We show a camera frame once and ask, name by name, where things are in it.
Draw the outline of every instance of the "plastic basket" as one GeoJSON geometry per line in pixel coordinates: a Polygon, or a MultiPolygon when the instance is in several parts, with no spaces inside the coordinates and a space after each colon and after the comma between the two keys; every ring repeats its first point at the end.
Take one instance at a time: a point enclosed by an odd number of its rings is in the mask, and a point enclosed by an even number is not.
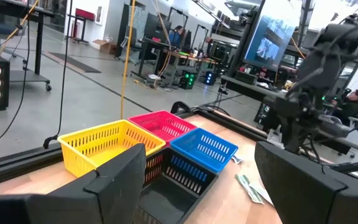
{"type": "Polygon", "coordinates": [[[171,147],[213,172],[221,172],[238,150],[237,146],[201,128],[172,141],[171,147]]]}
{"type": "Polygon", "coordinates": [[[167,144],[178,136],[197,128],[167,111],[134,116],[128,120],[155,134],[167,144]]]}
{"type": "Polygon", "coordinates": [[[218,176],[165,148],[146,159],[133,224],[184,223],[218,176]]]}
{"type": "Polygon", "coordinates": [[[146,156],[164,147],[165,141],[126,120],[95,126],[58,138],[68,171],[77,177],[99,167],[137,143],[146,156]]]}

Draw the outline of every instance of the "wheel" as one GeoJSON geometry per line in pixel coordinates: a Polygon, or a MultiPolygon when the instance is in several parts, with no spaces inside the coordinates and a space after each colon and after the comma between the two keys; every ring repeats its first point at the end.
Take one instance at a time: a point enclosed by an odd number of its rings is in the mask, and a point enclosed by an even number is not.
{"type": "Polygon", "coordinates": [[[47,89],[47,91],[52,90],[52,86],[51,86],[51,85],[49,85],[48,83],[45,85],[45,88],[47,89]]]}

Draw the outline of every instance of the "yellow basket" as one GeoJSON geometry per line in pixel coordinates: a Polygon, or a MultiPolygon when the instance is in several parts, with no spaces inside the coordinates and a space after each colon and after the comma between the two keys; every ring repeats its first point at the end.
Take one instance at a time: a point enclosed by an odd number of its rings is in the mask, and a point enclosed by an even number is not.
{"type": "Polygon", "coordinates": [[[102,124],[58,138],[65,167],[76,177],[99,167],[137,143],[144,143],[146,156],[157,152],[165,141],[126,120],[102,124]]]}

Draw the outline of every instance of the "floor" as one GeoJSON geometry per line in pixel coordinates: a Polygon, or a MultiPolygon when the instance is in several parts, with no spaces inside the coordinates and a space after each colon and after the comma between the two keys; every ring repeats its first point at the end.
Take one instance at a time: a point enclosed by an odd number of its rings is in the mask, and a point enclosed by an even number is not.
{"type": "MultiPolygon", "coordinates": [[[[35,24],[30,24],[30,59],[29,68],[33,69],[35,59],[35,24]]],[[[15,37],[8,42],[7,47],[16,53],[27,56],[27,35],[15,37]]],[[[63,35],[51,28],[44,28],[42,50],[45,52],[65,53],[63,35]]],[[[66,70],[65,91],[63,101],[62,129],[60,134],[70,133],[79,129],[92,127],[120,119],[120,102],[122,90],[122,74],[124,64],[114,59],[112,55],[99,53],[98,50],[82,44],[69,42],[68,55],[85,63],[102,73],[78,73],[66,70]]],[[[11,68],[20,70],[22,60],[13,58],[11,68]]],[[[137,70],[129,64],[128,71],[137,70]]],[[[0,139],[0,157],[40,147],[45,138],[53,136],[58,131],[60,98],[62,93],[63,66],[49,58],[42,56],[41,75],[51,81],[53,90],[47,92],[43,83],[27,83],[24,101],[16,120],[10,130],[0,139]]],[[[5,131],[14,116],[21,98],[22,84],[11,84],[9,107],[0,111],[0,135],[5,131]]],[[[218,85],[206,86],[195,83],[192,90],[148,90],[134,83],[134,78],[128,77],[125,87],[124,118],[149,111],[170,110],[176,101],[183,101],[189,106],[198,106],[215,101],[218,85]]],[[[232,117],[253,126],[253,122],[260,102],[234,91],[223,96],[220,107],[232,117]]],[[[318,148],[321,156],[333,162],[356,162],[356,158],[337,156],[323,146],[318,148]]]]}

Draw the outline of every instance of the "blue basket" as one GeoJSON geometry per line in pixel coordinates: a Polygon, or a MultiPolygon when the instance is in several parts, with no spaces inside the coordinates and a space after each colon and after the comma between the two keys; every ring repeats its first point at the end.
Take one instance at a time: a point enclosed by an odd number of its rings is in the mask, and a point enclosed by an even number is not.
{"type": "Polygon", "coordinates": [[[197,128],[173,140],[171,147],[199,165],[221,172],[238,147],[216,135],[197,128]]]}

